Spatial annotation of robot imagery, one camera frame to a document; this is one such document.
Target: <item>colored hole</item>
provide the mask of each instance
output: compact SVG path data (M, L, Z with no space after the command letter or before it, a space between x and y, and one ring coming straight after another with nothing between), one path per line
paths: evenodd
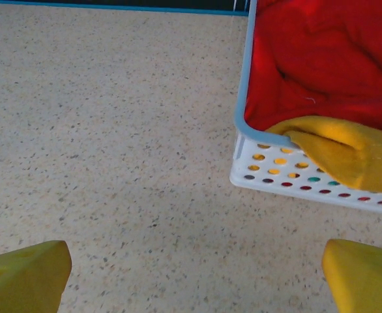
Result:
M311 181L312 183L316 183L316 182L320 181L320 178L318 178L318 177L310 177L308 179L308 181Z
M274 160L274 163L277 165L284 165L284 164L287 164L287 160L284 158L276 158Z
M298 177L300 177L300 174L297 174L297 173L290 173L290 174L288 174L288 177L289 177L289 178L298 178Z
M252 155L252 158L257 161L265 160L265 155Z
M281 152L283 152L283 153L292 153L293 151L291 149L281 148Z
M300 162L300 163L297 163L295 165L296 168L307 168L308 167L308 163L305 163L305 162Z
M280 173L280 170L277 170L276 168L271 168L268 173L272 175L278 175Z
M251 171L259 171L260 167L257 165L249 165L248 169Z

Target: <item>light blue basket rim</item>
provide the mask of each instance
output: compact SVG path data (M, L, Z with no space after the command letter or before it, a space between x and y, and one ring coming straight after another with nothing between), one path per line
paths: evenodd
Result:
M235 110L235 126L237 130L246 138L254 140L265 145L275 145L279 147L299 149L286 136L261 132L248 125L244 120L244 111L246 109L246 99L248 96L250 65L252 63L252 49L254 42L254 30L256 20L257 0L251 0L249 8L248 30L246 33L246 42L244 45L241 80L239 83L239 91L237 93L237 104Z

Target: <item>white plastic basket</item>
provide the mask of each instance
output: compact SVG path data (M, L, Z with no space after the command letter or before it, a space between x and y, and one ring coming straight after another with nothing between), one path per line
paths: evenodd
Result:
M237 139L230 181L240 187L382 213L382 193L353 190L323 173L288 137L260 132L244 120L257 1L250 3L237 95Z

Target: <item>terrazzo floor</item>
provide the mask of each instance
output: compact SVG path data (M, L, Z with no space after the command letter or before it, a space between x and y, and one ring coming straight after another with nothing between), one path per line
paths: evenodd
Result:
M63 239L60 313L336 312L382 215L234 187L246 18L0 5L0 253Z

